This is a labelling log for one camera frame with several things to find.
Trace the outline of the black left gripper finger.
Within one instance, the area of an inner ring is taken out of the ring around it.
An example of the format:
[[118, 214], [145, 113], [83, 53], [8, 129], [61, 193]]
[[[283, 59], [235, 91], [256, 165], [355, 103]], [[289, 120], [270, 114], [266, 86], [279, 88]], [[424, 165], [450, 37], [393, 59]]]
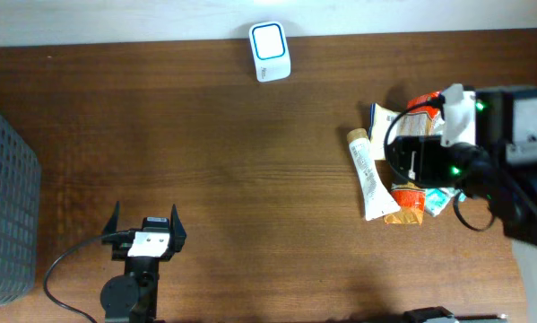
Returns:
[[120, 212], [120, 203], [116, 201], [115, 207], [106, 225], [103, 228], [102, 234], [110, 234], [117, 232], [118, 216]]
[[176, 205], [172, 206], [170, 216], [171, 238], [170, 247], [175, 252], [180, 252], [186, 243], [186, 230], [178, 216], [178, 209]]

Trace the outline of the teal wet wipes pack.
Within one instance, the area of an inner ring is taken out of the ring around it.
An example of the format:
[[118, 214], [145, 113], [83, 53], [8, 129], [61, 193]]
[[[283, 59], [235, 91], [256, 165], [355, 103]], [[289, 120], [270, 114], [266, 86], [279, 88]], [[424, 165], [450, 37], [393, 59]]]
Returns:
[[459, 201], [463, 202], [466, 195], [456, 188], [427, 188], [424, 211], [432, 217], [438, 216], [452, 201], [456, 195], [459, 195]]

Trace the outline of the orange spaghetti packet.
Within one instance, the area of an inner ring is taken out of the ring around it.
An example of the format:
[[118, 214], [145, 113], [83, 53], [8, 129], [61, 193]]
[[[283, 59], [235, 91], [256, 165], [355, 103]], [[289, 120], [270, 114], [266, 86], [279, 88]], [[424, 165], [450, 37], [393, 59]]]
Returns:
[[[434, 135], [436, 129], [444, 121], [438, 108], [426, 104], [434, 100], [440, 92], [431, 92], [421, 95], [407, 103], [407, 109], [417, 106], [416, 109], [406, 113], [393, 126], [389, 134], [388, 143], [392, 143], [397, 136], [425, 136]], [[415, 184], [397, 177], [392, 184], [390, 194], [401, 207], [399, 212], [386, 215], [388, 224], [422, 224], [426, 192]]]

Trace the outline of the white yellow snack bag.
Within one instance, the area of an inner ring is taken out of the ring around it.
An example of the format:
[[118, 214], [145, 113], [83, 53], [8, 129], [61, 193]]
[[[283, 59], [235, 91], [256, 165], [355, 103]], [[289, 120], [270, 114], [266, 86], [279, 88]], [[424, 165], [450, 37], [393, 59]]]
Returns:
[[382, 161], [385, 158], [385, 134], [398, 115], [398, 112], [383, 108], [377, 103], [373, 103], [370, 106], [370, 127], [368, 130], [368, 137], [370, 141], [369, 153], [373, 160]]

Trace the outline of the white tube with beige cap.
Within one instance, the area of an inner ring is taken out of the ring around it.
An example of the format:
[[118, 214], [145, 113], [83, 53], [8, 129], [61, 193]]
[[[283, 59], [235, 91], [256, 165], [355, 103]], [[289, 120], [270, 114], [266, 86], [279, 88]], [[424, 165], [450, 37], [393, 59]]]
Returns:
[[367, 131], [364, 128], [351, 130], [347, 140], [363, 195], [364, 219], [372, 221], [399, 212], [401, 207], [382, 183], [375, 161], [370, 157]]

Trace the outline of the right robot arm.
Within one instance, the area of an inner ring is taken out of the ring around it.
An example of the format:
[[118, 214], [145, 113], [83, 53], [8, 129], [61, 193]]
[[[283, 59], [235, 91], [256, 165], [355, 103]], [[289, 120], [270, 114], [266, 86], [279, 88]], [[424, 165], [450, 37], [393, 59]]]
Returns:
[[419, 188], [457, 188], [487, 202], [512, 242], [528, 319], [537, 322], [537, 86], [454, 83], [395, 120], [421, 108], [440, 111], [441, 134], [385, 134], [385, 160]]

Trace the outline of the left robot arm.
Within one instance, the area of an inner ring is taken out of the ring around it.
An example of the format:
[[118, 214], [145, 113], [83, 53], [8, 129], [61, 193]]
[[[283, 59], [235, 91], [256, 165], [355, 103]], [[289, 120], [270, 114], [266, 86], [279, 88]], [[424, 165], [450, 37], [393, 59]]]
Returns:
[[170, 217], [145, 217], [142, 226], [117, 229], [120, 204], [102, 231], [101, 243], [124, 273], [108, 280], [100, 293], [107, 322], [151, 323], [157, 320], [160, 263], [169, 262], [185, 245], [186, 231], [175, 206]]

